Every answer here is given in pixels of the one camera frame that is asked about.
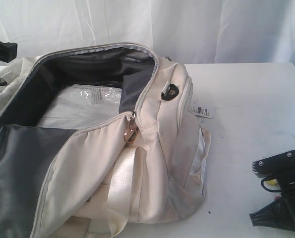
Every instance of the label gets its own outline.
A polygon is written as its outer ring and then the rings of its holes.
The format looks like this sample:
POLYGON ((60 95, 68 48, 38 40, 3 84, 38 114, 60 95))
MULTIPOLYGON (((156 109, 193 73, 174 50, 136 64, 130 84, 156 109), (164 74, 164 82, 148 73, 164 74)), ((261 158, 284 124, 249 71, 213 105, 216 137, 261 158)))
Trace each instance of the label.
POLYGON ((99 104, 104 102, 103 89, 101 87, 93 87, 91 90, 92 104, 99 104))
POLYGON ((190 110, 196 116, 203 117, 203 118, 211 118, 213 119, 215 109, 210 107, 204 107, 199 105, 190 106, 190 110))

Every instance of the white strap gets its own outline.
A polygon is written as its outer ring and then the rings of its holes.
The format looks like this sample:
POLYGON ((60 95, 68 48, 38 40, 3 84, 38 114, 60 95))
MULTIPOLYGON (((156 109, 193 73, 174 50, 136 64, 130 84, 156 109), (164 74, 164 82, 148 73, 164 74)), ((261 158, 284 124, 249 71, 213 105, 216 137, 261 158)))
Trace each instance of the white strap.
MULTIPOLYGON (((107 200, 110 237, 118 235, 128 221, 136 149, 137 147, 124 147, 114 165, 107 200)), ((104 237, 104 234, 99 236, 99 234, 87 233, 85 237, 104 237)))

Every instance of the metal zipper pull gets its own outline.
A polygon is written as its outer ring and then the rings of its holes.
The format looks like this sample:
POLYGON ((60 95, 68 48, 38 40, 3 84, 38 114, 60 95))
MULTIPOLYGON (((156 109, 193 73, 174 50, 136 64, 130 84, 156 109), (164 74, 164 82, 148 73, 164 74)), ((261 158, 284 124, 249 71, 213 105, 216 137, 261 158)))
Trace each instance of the metal zipper pull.
POLYGON ((132 111, 132 114, 129 117, 128 129, 124 133, 124 140, 127 144, 133 143, 137 136, 138 128, 137 128, 137 125, 135 124, 135 117, 136 117, 136 112, 132 111))

